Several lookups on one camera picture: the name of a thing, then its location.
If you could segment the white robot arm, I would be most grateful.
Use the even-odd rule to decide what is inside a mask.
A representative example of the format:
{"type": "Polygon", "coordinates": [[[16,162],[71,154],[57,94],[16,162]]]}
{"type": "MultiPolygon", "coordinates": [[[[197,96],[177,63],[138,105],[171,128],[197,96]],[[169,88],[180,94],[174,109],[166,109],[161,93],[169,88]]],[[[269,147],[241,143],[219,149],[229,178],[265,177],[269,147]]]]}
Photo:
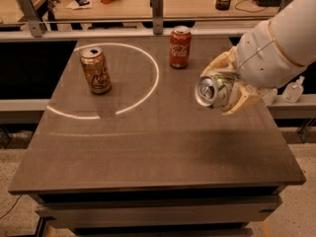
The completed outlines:
{"type": "Polygon", "coordinates": [[[197,102],[224,115],[286,85],[316,60],[316,0],[293,0],[218,55],[196,82],[197,102]]]}

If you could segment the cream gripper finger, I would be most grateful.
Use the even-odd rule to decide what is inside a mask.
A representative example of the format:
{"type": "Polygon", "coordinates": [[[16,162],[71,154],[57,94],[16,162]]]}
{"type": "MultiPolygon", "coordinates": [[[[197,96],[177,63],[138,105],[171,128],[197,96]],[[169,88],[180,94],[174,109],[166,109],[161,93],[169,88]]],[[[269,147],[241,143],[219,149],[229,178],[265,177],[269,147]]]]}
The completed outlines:
{"type": "Polygon", "coordinates": [[[228,51],[224,51],[213,59],[201,72],[201,76],[205,76],[210,71],[220,73],[236,72],[236,46],[231,47],[228,51]]]}
{"type": "Polygon", "coordinates": [[[222,114],[228,116],[243,111],[257,103],[261,98],[262,91],[259,88],[236,82],[233,85],[228,104],[221,109],[222,114]]]}

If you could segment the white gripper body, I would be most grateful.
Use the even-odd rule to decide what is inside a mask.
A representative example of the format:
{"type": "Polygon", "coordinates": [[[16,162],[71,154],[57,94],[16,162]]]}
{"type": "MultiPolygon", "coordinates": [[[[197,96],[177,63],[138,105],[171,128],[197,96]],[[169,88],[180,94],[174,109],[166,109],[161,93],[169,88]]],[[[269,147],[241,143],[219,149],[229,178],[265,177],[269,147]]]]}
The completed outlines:
{"type": "Polygon", "coordinates": [[[306,69],[281,49],[270,21],[242,36],[235,56],[241,80],[257,88],[281,88],[306,69]]]}

